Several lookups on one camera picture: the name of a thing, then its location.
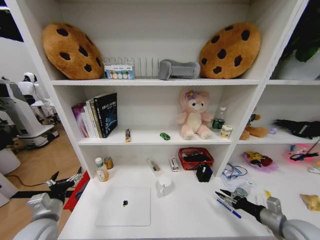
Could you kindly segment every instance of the book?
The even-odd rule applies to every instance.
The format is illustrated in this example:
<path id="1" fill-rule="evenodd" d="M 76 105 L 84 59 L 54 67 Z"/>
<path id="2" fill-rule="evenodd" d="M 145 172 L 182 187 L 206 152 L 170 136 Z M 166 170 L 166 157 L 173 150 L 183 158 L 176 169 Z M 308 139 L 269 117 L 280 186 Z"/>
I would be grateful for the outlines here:
<path id="1" fill-rule="evenodd" d="M 91 99 L 85 101 L 85 104 L 86 104 L 86 107 L 88 109 L 88 113 L 89 113 L 90 120 L 91 120 L 91 123 L 92 123 L 92 126 L 93 126 L 93 131 L 94 131 L 95 137 L 99 138 L 99 133 L 98 133 L 96 121 L 95 121 L 95 118 L 94 118 L 94 114 L 93 114 L 92 109 L 91 109 L 90 101 L 93 102 L 94 99 L 91 98 Z"/>
<path id="2" fill-rule="evenodd" d="M 106 138 L 118 125 L 117 93 L 101 94 L 93 100 L 102 137 Z"/>
<path id="3" fill-rule="evenodd" d="M 89 138 L 96 138 L 97 136 L 94 131 L 94 126 L 92 124 L 87 105 L 84 105 L 83 109 L 84 109 L 84 116 L 82 116 L 82 118 L 84 121 L 85 128 L 88 132 Z"/>
<path id="4" fill-rule="evenodd" d="M 81 136 L 83 138 L 88 138 L 89 135 L 88 135 L 88 132 L 87 132 L 87 129 L 86 129 L 86 126 L 84 123 L 83 115 L 82 115 L 82 113 L 85 112 L 85 110 L 84 110 L 85 105 L 86 105 L 85 103 L 79 103 L 79 104 L 73 106 L 71 109 L 72 109 L 73 115 L 75 117 L 76 124 L 79 127 Z"/>
<path id="5" fill-rule="evenodd" d="M 98 132 L 98 136 L 99 136 L 99 138 L 102 138 L 103 136 L 102 136 L 102 132 L 101 132 L 101 128 L 100 128 L 100 124 L 99 124 L 99 120 L 98 120 L 98 115 L 97 115 L 97 111 L 96 111 L 95 103 L 94 103 L 93 99 L 90 101 L 90 108 L 92 110 L 92 115 L 93 115 L 95 126 L 96 126 L 96 129 Z"/>

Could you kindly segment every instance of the red box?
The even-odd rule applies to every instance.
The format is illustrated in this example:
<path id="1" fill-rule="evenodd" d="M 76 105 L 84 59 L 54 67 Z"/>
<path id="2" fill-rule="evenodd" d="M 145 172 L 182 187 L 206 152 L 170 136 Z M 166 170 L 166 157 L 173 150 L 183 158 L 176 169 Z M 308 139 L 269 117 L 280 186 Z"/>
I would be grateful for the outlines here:
<path id="1" fill-rule="evenodd" d="M 186 154 L 187 156 L 191 156 L 194 154 L 203 154 L 210 158 L 209 161 L 185 161 L 182 157 L 182 154 Z M 207 149 L 203 147 L 185 147 L 179 149 L 179 159 L 181 161 L 182 167 L 184 170 L 197 170 L 199 164 L 208 164 L 211 166 L 214 163 L 214 158 L 210 155 Z"/>

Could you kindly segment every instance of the teddy bear ear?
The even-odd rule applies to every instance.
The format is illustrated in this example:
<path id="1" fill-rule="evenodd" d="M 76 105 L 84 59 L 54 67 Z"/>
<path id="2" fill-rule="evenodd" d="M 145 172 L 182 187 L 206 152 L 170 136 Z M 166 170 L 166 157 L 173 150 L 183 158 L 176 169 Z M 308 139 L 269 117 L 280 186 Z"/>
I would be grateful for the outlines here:
<path id="1" fill-rule="evenodd" d="M 180 104 L 182 105 L 186 101 L 186 93 L 189 92 L 189 88 L 183 89 L 181 95 L 180 95 Z"/>
<path id="2" fill-rule="evenodd" d="M 209 93 L 207 91 L 201 91 L 198 94 L 204 97 L 205 99 L 209 99 Z"/>

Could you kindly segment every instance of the black plush toy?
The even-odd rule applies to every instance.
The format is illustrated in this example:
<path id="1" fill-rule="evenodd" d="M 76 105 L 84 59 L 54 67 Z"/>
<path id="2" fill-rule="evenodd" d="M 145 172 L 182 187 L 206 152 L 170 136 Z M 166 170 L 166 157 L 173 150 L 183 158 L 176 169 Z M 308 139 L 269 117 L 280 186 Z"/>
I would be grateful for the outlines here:
<path id="1" fill-rule="evenodd" d="M 297 137 L 320 137 L 320 121 L 290 121 L 285 119 L 274 120 L 275 125 L 289 129 Z"/>

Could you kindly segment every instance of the blue pen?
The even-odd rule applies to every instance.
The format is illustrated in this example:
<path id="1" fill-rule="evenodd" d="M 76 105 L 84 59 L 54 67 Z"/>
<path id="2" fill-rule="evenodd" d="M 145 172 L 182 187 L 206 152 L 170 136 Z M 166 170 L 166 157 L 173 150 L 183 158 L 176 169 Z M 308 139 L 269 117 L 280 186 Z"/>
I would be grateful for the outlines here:
<path id="1" fill-rule="evenodd" d="M 226 205 L 223 201 L 220 199 L 217 199 L 219 203 L 221 203 L 223 206 L 225 206 L 226 209 L 228 209 L 230 212 L 232 212 L 237 218 L 241 219 L 241 215 L 237 213 L 235 210 L 231 209 L 228 205 Z"/>

